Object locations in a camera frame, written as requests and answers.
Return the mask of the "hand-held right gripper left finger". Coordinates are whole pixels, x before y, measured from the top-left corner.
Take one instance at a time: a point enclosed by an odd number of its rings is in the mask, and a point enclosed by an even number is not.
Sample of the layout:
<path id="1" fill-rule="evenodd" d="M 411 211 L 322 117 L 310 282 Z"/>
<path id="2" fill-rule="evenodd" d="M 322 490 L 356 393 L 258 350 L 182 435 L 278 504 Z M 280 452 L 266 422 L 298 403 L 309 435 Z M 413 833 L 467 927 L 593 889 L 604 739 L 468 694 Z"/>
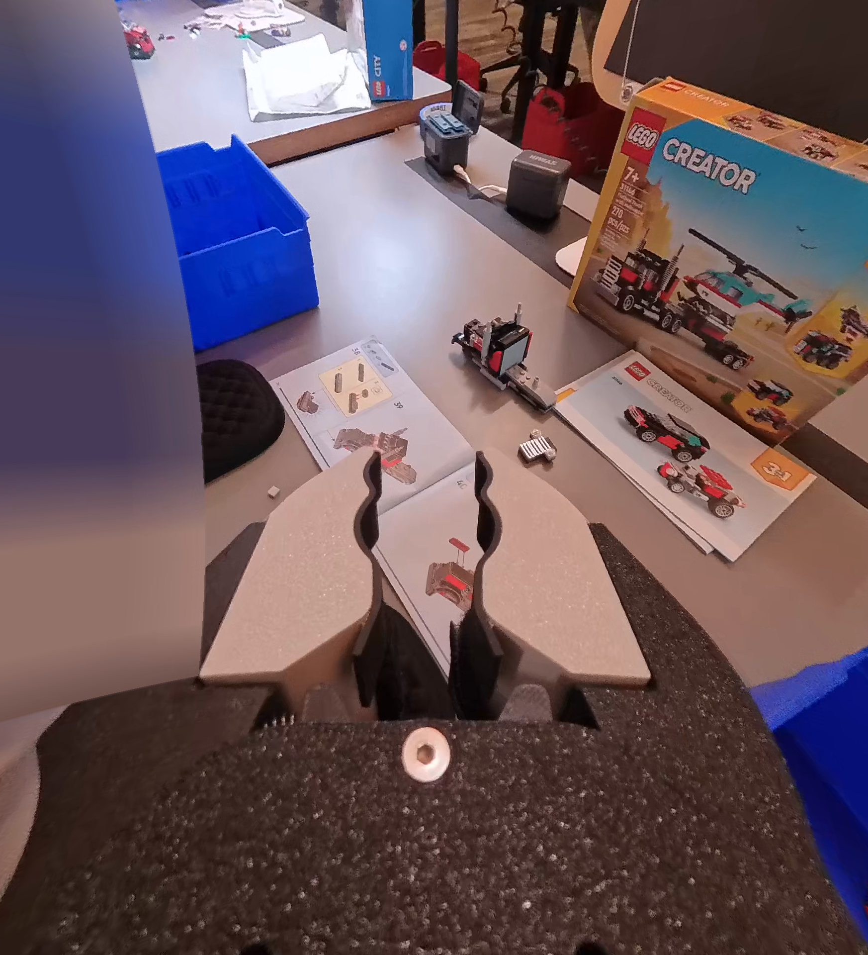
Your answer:
<path id="1" fill-rule="evenodd" d="M 380 454 L 361 448 L 273 509 L 199 673 L 213 686 L 275 686 L 300 714 L 329 685 L 345 714 L 372 720 L 356 685 L 355 651 L 380 607 Z"/>

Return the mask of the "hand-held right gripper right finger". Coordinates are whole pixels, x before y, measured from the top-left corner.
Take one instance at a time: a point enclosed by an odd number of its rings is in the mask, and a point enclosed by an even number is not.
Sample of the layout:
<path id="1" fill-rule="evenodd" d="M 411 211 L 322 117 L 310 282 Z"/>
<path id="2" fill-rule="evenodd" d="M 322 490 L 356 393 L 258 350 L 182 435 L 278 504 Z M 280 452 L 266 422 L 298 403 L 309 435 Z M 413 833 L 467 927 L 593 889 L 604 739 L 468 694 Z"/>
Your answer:
<path id="1" fill-rule="evenodd" d="M 595 722 L 595 687 L 652 673 L 591 526 L 551 485 L 487 447 L 473 489 L 482 555 L 450 627 L 449 689 L 469 721 Z"/>

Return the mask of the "lego instruction booklet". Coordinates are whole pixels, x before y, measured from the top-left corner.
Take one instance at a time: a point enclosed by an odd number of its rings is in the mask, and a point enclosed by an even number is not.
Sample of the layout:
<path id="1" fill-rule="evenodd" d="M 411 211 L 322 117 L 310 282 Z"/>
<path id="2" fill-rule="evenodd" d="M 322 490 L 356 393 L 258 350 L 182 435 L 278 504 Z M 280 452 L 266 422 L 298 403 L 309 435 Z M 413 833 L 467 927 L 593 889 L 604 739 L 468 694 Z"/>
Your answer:
<path id="1" fill-rule="evenodd" d="M 321 470 L 380 455 L 374 552 L 443 675 L 475 592 L 475 450 L 376 338 L 269 381 Z"/>
<path id="2" fill-rule="evenodd" d="M 816 481 L 638 352 L 560 388 L 554 411 L 707 553 L 730 562 Z"/>

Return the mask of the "blue plastic bin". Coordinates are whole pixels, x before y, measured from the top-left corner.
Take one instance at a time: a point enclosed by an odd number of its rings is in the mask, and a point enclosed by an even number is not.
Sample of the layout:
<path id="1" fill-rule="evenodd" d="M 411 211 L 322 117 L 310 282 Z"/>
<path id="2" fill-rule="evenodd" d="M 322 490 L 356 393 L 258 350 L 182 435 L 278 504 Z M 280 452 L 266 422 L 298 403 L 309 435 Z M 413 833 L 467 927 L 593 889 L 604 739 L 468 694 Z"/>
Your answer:
<path id="1" fill-rule="evenodd" d="M 868 943 L 868 647 L 750 688 L 824 867 Z"/>
<path id="2" fill-rule="evenodd" d="M 156 161 L 195 352 L 319 305 L 308 213 L 241 139 Z"/>

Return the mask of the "closed lego instruction booklet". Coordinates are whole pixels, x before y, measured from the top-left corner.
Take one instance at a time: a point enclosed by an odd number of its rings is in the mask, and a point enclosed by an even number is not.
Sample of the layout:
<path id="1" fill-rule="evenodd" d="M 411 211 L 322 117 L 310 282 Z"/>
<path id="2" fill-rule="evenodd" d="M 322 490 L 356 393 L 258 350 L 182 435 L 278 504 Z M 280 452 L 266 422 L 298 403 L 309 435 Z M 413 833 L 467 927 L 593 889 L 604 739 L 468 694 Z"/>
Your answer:
<path id="1" fill-rule="evenodd" d="M 560 388 L 554 411 L 707 553 L 730 562 L 816 481 L 638 352 Z"/>

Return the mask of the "black and red lego truck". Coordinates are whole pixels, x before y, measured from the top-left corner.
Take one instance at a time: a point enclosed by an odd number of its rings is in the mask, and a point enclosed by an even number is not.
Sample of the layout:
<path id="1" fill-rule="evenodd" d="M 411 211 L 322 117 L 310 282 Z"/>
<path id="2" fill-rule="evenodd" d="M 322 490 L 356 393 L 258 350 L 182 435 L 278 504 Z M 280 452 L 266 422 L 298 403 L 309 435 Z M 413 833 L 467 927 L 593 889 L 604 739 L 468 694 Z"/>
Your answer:
<path id="1" fill-rule="evenodd" d="M 522 314 L 523 305 L 517 304 L 510 319 L 470 320 L 451 341 L 497 388 L 510 388 L 538 412 L 547 413 L 556 404 L 556 392 L 525 365 L 532 332 Z"/>

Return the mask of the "yellow lego set box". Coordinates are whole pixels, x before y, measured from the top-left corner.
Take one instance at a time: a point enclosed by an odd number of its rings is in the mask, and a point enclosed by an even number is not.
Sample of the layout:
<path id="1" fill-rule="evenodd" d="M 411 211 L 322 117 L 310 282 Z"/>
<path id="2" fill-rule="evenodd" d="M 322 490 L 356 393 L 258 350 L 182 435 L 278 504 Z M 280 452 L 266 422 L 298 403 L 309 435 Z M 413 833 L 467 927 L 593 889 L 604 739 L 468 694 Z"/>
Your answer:
<path id="1" fill-rule="evenodd" d="M 631 98 L 570 305 L 786 441 L 868 375 L 868 145 L 656 79 Z"/>

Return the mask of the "blue lego set box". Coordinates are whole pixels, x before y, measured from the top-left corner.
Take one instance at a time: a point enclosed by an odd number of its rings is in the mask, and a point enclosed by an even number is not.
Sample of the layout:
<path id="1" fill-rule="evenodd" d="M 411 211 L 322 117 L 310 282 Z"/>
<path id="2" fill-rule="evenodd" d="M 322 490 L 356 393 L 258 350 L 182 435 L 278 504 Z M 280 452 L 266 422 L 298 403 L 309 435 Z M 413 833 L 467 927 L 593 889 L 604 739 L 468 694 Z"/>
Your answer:
<path id="1" fill-rule="evenodd" d="M 413 3 L 362 1 L 361 12 L 371 101 L 413 99 Z"/>

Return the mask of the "black quilted pad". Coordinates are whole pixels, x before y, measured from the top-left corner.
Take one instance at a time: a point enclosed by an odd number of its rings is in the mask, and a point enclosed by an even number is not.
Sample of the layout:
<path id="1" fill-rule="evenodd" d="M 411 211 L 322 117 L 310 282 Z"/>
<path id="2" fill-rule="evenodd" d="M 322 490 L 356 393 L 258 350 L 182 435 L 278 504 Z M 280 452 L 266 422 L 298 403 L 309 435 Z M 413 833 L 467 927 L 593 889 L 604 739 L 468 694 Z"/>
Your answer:
<path id="1" fill-rule="evenodd" d="M 196 366 L 202 421 L 204 483 L 254 460 L 280 437 L 285 412 L 254 366 L 215 359 Z"/>

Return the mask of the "dark grey charger cube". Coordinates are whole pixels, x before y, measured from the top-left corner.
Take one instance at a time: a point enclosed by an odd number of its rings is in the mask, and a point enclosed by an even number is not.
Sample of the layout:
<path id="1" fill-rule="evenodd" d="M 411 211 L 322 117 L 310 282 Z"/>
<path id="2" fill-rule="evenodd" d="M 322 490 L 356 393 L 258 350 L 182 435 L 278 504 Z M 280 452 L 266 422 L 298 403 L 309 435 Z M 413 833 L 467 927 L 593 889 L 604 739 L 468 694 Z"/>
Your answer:
<path id="1" fill-rule="evenodd" d="M 570 161 L 523 150 L 512 161 L 505 207 L 520 219 L 552 221 L 563 206 L 570 178 Z"/>

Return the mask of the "red bag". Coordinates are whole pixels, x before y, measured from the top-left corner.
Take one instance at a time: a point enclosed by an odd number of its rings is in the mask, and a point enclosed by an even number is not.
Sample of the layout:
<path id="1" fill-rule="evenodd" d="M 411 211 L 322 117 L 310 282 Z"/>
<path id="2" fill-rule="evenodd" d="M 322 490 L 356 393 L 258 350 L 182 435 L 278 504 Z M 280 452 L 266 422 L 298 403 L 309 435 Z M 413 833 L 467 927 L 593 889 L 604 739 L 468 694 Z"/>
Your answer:
<path id="1" fill-rule="evenodd" d="M 623 120 L 591 81 L 543 86 L 527 107 L 522 148 L 569 161 L 574 178 L 605 172 Z"/>
<path id="2" fill-rule="evenodd" d="M 413 51 L 413 65 L 428 75 L 446 79 L 446 50 L 440 41 L 426 40 L 416 44 Z M 481 66 L 477 59 L 458 51 L 457 76 L 473 89 L 479 89 Z"/>

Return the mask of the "black battery charging case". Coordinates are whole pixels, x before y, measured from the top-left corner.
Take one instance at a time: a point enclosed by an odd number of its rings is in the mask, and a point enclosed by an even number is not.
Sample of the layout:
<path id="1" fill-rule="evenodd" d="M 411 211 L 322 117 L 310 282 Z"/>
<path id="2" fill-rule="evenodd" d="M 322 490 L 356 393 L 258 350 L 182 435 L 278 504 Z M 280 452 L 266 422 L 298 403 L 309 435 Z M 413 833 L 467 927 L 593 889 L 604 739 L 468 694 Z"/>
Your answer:
<path id="1" fill-rule="evenodd" d="M 483 112 L 483 94 L 463 80 L 454 86 L 450 105 L 440 102 L 421 109 L 425 160 L 440 175 L 453 177 L 458 168 L 465 168 L 470 139 L 480 129 Z"/>

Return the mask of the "white paper bags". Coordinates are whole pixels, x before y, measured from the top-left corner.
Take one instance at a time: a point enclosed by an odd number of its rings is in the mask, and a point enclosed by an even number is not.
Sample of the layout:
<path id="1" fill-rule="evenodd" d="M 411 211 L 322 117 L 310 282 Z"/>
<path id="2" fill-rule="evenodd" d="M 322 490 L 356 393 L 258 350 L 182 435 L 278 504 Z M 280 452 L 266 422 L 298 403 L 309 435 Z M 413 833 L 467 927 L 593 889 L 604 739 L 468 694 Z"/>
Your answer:
<path id="1" fill-rule="evenodd" d="M 369 92 L 354 55 L 331 52 L 322 34 L 255 53 L 242 52 L 249 118 L 362 112 Z"/>

